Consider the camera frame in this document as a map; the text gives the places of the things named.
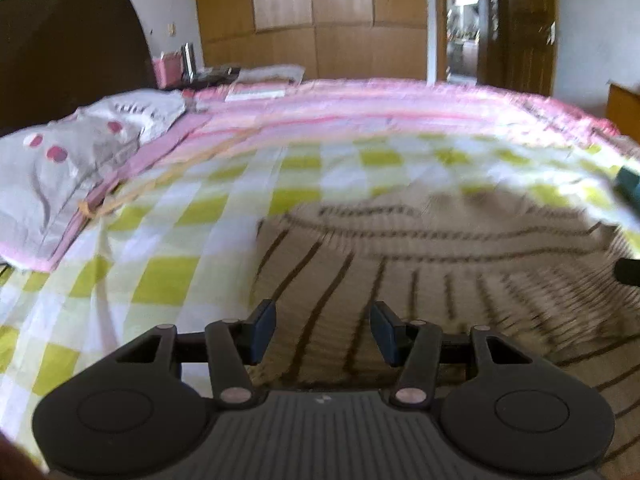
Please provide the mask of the wooden side cabinet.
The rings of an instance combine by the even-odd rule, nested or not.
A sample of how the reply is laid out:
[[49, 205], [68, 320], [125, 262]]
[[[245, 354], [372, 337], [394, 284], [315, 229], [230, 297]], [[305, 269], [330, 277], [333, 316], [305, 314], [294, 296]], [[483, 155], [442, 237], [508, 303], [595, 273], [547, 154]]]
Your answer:
[[616, 125], [624, 136], [639, 141], [640, 94], [619, 84], [610, 83], [605, 117]]

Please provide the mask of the pink striped quilt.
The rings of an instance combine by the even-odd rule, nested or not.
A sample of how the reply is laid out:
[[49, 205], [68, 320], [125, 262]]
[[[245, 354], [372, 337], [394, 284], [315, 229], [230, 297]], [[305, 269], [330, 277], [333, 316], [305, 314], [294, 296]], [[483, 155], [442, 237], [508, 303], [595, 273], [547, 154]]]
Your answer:
[[383, 78], [314, 80], [289, 84], [280, 99], [226, 102], [231, 86], [181, 91], [188, 111], [170, 129], [176, 145], [138, 151], [117, 171], [116, 182], [102, 200], [80, 203], [80, 212], [98, 218], [132, 202], [143, 194], [142, 188], [111, 202], [106, 196], [160, 160], [191, 167], [223, 154], [302, 141], [423, 132], [557, 148], [596, 146], [631, 159], [639, 157], [638, 142], [623, 136], [609, 120], [536, 94]]

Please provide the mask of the grey cloth on nightstand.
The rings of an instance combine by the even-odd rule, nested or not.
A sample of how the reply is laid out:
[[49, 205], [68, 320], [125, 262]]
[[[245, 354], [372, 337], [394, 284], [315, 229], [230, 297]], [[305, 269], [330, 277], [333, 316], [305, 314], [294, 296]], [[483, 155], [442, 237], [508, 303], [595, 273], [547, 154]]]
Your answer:
[[237, 84], [259, 84], [267, 81], [286, 81], [289, 84], [300, 84], [305, 76], [306, 68], [295, 64], [269, 65], [255, 68], [243, 67], [235, 79]]

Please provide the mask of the dark brown wooden door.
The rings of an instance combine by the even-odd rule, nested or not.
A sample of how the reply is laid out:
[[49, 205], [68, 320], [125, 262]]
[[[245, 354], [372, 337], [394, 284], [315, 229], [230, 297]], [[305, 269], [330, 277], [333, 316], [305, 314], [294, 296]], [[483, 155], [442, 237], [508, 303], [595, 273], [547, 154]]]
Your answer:
[[556, 0], [499, 0], [503, 87], [550, 96], [555, 37]]

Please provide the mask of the grey pillow with pink dots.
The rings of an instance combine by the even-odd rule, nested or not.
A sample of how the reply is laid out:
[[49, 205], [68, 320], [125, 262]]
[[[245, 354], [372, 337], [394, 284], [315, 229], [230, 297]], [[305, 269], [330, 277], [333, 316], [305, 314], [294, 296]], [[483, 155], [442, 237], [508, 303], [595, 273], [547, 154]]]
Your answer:
[[170, 131], [188, 111], [179, 91], [107, 96], [70, 116], [1, 139], [1, 261], [49, 272], [95, 204], [146, 144], [173, 148]]

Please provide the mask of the wooden wardrobe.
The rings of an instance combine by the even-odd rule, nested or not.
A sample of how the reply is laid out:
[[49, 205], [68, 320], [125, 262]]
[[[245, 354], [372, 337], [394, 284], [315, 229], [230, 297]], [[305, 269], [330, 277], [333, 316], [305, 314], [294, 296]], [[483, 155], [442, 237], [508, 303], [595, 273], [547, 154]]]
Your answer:
[[196, 0], [209, 66], [303, 66], [309, 79], [423, 79], [426, 0]]

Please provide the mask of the beige brown striped knit sweater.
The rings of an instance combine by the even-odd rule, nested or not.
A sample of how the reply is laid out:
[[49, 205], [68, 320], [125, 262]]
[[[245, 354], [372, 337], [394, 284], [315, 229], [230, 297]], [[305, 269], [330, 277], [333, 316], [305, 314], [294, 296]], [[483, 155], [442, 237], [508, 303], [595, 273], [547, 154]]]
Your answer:
[[277, 328], [261, 385], [388, 384], [368, 305], [463, 334], [487, 325], [599, 391], [616, 418], [602, 467], [639, 469], [639, 292], [616, 282], [625, 231], [507, 188], [436, 193], [415, 183], [368, 200], [300, 204], [259, 223], [254, 301]]

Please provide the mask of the pink storage box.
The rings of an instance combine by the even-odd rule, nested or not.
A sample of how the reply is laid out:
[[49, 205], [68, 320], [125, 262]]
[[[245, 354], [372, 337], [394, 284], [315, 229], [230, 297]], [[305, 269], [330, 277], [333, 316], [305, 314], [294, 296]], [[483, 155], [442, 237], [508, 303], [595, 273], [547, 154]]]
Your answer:
[[182, 81], [182, 56], [179, 52], [164, 53], [153, 58], [152, 62], [158, 88], [173, 87]]

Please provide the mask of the dark wooden headboard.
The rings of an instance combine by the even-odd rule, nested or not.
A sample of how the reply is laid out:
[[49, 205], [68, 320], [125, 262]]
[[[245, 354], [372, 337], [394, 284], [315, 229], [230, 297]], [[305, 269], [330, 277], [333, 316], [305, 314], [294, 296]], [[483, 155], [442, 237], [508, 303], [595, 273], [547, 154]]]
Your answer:
[[46, 124], [104, 96], [154, 89], [130, 0], [1, 1], [1, 133]]

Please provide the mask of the metal thermos cup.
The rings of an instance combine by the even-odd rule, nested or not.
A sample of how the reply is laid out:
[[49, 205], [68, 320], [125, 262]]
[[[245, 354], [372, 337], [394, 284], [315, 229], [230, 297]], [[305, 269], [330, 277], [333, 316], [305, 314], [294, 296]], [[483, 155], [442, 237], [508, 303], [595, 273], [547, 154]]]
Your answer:
[[186, 42], [181, 46], [183, 78], [193, 80], [198, 73], [193, 44]]

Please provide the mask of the green white checkered bed sheet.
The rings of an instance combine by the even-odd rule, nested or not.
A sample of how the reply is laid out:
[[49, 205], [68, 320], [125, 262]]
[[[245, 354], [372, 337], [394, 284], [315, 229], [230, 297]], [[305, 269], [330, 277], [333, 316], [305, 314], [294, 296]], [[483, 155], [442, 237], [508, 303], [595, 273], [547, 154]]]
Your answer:
[[626, 158], [488, 136], [394, 134], [268, 146], [178, 174], [85, 227], [51, 273], [1, 272], [1, 429], [39, 457], [40, 399], [149, 328], [196, 332], [248, 305], [257, 221], [300, 202], [358, 200], [423, 180], [450, 192], [495, 183], [586, 208], [639, 238], [613, 191]]

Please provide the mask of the white book on bed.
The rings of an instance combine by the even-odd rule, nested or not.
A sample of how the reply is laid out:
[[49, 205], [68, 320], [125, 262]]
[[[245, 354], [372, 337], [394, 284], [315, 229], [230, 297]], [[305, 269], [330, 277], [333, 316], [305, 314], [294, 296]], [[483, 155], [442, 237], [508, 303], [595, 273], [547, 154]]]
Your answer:
[[226, 102], [272, 100], [286, 96], [288, 84], [234, 84], [224, 97]]

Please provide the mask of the blue knit garment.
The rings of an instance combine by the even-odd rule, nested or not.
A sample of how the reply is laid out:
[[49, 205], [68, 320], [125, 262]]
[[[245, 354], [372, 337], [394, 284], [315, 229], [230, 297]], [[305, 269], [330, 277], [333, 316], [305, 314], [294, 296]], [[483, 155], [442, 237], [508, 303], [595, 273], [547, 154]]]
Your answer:
[[640, 176], [630, 168], [623, 166], [614, 179], [616, 191], [626, 200], [638, 203], [640, 200]]

